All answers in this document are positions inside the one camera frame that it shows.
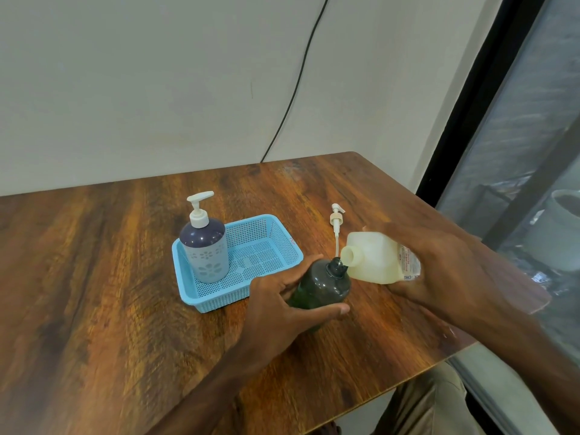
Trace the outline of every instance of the wooden tabletop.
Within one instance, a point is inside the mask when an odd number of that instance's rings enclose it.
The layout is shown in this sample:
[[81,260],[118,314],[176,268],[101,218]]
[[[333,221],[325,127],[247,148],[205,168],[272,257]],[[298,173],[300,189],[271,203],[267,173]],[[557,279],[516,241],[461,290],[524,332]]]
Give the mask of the wooden tabletop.
[[[224,222],[276,215],[305,255],[387,218],[453,232],[528,312],[538,285],[356,153],[0,198],[0,426],[13,434],[141,435],[234,343],[247,301],[198,313],[179,298],[171,244],[195,192]],[[241,391],[216,433],[296,435],[473,341],[376,284],[350,314],[299,336]]]

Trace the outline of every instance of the white and purple soap dispenser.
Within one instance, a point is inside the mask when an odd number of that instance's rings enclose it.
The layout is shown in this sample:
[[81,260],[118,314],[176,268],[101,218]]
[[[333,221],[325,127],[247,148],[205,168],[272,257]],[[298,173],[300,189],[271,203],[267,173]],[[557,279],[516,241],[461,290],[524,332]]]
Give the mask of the white and purple soap dispenser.
[[206,284],[218,282],[230,269],[226,227],[220,220],[209,218],[208,213],[199,208],[201,200],[213,196],[213,191],[207,191],[187,197],[187,201],[193,205],[193,211],[189,214],[190,222],[179,233],[179,240],[195,278]]

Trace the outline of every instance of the khaki pants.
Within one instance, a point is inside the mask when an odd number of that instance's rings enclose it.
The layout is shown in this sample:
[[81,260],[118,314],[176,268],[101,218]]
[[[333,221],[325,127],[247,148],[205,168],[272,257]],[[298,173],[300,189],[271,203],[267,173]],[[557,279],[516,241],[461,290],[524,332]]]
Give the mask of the khaki pants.
[[447,363],[395,390],[374,435],[484,434],[465,404],[463,382]]

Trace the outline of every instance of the glass pane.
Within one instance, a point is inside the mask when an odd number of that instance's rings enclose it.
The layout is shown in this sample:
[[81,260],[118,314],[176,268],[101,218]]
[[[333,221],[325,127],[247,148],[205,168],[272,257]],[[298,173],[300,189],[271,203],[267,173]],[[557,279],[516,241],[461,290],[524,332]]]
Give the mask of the glass pane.
[[537,317],[580,366],[579,20],[580,0],[547,2],[438,210],[489,243],[520,205],[497,251],[550,292]]

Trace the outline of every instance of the person's left hand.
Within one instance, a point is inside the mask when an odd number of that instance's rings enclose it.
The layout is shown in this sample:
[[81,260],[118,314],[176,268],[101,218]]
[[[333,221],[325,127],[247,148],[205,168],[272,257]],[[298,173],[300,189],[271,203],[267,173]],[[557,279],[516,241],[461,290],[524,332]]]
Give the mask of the person's left hand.
[[303,331],[349,312],[350,307],[344,303],[301,310],[285,302],[310,265],[322,257],[307,256],[296,267],[253,279],[246,319],[237,343],[252,371],[268,365]]

